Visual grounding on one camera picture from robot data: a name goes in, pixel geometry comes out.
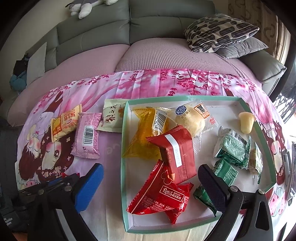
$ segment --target sofa armrest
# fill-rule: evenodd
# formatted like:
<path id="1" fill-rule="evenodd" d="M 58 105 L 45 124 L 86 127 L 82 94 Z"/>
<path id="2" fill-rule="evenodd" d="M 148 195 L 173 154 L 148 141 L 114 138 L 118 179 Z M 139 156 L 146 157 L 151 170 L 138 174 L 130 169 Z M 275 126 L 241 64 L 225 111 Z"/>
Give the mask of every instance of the sofa armrest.
<path id="1" fill-rule="evenodd" d="M 17 97 L 18 93 L 14 90 L 10 90 L 7 98 L 0 105 L 0 116 L 5 120 L 7 120 L 8 111 Z"/>
<path id="2" fill-rule="evenodd" d="M 257 80 L 263 84 L 277 83 L 286 71 L 286 66 L 272 57 L 265 50 L 247 54 L 239 58 L 254 73 Z"/>

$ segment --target pink snack package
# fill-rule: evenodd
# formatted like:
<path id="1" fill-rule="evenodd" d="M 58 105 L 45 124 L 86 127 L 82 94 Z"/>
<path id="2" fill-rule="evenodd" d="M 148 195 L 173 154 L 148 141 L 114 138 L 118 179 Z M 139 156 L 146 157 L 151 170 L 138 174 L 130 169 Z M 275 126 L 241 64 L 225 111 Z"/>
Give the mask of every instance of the pink snack package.
<path id="1" fill-rule="evenodd" d="M 79 113 L 79 121 L 71 154 L 81 158 L 97 159 L 100 157 L 96 131 L 102 113 Z"/>

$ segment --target white stripe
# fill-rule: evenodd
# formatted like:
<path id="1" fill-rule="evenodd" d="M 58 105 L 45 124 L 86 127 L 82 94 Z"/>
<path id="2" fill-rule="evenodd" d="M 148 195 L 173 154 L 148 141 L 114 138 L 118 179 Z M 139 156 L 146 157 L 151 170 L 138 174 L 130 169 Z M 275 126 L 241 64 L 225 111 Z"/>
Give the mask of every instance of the white stripe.
<path id="1" fill-rule="evenodd" d="M 156 173 L 154 179 L 152 180 L 151 184 L 149 185 L 149 187 L 146 189 L 146 192 L 144 193 L 144 195 L 141 197 L 141 199 L 139 200 L 139 202 L 137 203 L 137 205 L 135 206 L 135 208 L 131 211 L 131 214 L 133 214 L 133 212 L 135 211 L 136 207 L 139 205 L 140 201 L 143 199 L 143 197 L 146 195 L 146 193 L 148 192 L 149 188 L 151 187 L 151 185 L 153 184 L 155 178 L 157 177 L 159 171 L 161 170 L 161 168 L 163 167 L 163 162 L 158 170 L 158 172 Z"/>
<path id="2" fill-rule="evenodd" d="M 170 144 L 173 147 L 176 166 L 177 167 L 182 166 L 181 152 L 180 152 L 180 147 L 178 142 L 175 140 L 175 138 L 171 134 L 165 135 L 165 138 L 170 142 Z"/>

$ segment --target light green snack package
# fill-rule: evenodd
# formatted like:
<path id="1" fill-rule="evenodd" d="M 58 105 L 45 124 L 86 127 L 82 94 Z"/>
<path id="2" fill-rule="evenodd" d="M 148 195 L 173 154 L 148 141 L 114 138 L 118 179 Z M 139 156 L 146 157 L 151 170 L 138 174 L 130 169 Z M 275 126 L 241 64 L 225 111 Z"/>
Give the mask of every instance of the light green snack package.
<path id="1" fill-rule="evenodd" d="M 226 182 L 228 186 L 231 186 L 237 177 L 238 171 L 230 165 L 224 158 L 221 158 L 215 163 L 213 167 L 213 172 L 217 177 L 220 177 Z M 204 187 L 200 185 L 193 193 L 195 199 L 199 199 L 203 204 L 205 204 L 216 216 L 217 210 L 211 202 L 208 194 L 206 193 Z"/>
<path id="2" fill-rule="evenodd" d="M 228 163 L 241 169 L 248 168 L 250 141 L 242 138 L 232 129 L 223 129 L 221 126 L 218 131 L 218 141 L 214 148 L 214 157 L 224 158 Z"/>
<path id="3" fill-rule="evenodd" d="M 249 164 L 248 169 L 251 174 L 253 174 L 253 177 L 258 177 L 257 183 L 260 183 L 261 179 L 261 173 L 263 169 L 263 156 L 262 153 L 256 144 L 256 142 L 252 139 L 250 144 L 250 158 L 249 158 Z"/>

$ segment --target dark red snack package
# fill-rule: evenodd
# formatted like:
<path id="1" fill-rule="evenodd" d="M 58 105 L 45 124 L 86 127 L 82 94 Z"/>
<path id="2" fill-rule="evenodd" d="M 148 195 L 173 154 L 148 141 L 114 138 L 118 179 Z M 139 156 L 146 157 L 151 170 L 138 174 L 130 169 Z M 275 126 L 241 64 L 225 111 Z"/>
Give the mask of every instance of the dark red snack package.
<path id="1" fill-rule="evenodd" d="M 192 137 L 186 128 L 176 126 L 162 135 L 146 139 L 159 147 L 161 157 L 168 166 L 170 177 L 175 184 L 180 184 L 197 174 Z"/>
<path id="2" fill-rule="evenodd" d="M 168 210 L 183 211 L 190 195 L 189 187 L 192 188 L 193 184 L 186 183 L 179 188 L 169 177 L 168 167 L 162 160 L 158 160 L 144 186 L 126 211 L 137 215 Z"/>
<path id="3" fill-rule="evenodd" d="M 185 199 L 184 199 L 184 206 L 182 208 L 175 208 L 172 210 L 165 211 L 165 214 L 170 219 L 171 224 L 175 224 L 179 215 L 185 211 L 185 208 L 186 208 L 188 200 L 189 200 L 190 191 L 193 188 L 193 184 L 192 183 L 180 184 L 180 185 L 178 185 L 178 188 L 183 190 L 186 193 Z"/>

